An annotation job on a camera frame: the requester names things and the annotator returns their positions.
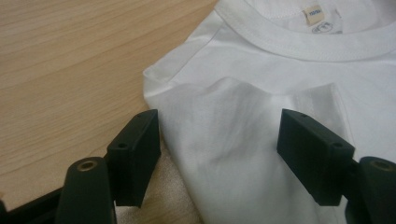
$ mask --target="white cloth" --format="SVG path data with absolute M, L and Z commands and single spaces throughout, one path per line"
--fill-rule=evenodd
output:
M 319 5 L 324 21 L 307 26 Z M 206 223 L 345 223 L 276 153 L 281 108 L 396 161 L 396 2 L 219 1 L 145 71 L 166 144 Z

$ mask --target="clamp jaw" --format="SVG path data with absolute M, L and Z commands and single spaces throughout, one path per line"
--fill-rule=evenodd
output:
M 160 155 L 158 111 L 140 113 L 114 138 L 104 158 L 73 163 L 62 189 L 10 212 L 0 202 L 0 223 L 117 223 L 114 202 L 142 205 Z
M 348 199 L 348 224 L 396 223 L 396 164 L 375 157 L 353 161 L 355 148 L 309 116 L 283 109 L 277 152 L 315 202 Z

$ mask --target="table surface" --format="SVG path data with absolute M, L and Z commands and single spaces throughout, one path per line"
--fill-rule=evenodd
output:
M 148 109 L 145 68 L 183 43 L 215 0 L 0 2 L 0 197 L 7 209 L 64 182 L 69 165 L 104 156 Z M 120 223 L 199 223 L 166 149 L 142 209 Z

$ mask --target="black bracket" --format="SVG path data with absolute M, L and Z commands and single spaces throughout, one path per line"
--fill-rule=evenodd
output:
M 64 187 L 10 212 L 0 201 L 0 224 L 117 223 L 116 205 L 142 205 L 161 155 L 158 111 L 133 117 L 107 147 L 104 158 L 76 161 Z
M 277 152 L 319 205 L 348 199 L 348 224 L 396 223 L 396 164 L 353 161 L 355 148 L 309 116 L 283 109 Z

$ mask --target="screw hole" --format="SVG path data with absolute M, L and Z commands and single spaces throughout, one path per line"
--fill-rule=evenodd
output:
M 126 147 L 128 147 L 128 145 L 126 145 L 125 143 L 119 143 L 119 147 L 120 148 L 126 148 Z
M 386 163 L 386 162 L 383 162 L 383 161 L 371 161 L 370 163 L 377 169 L 380 169 L 380 170 L 383 170 L 383 171 L 387 171 L 387 172 L 393 171 L 393 167 L 390 164 Z
M 81 172 L 90 171 L 95 168 L 97 164 L 97 161 L 84 161 L 78 165 L 77 169 Z

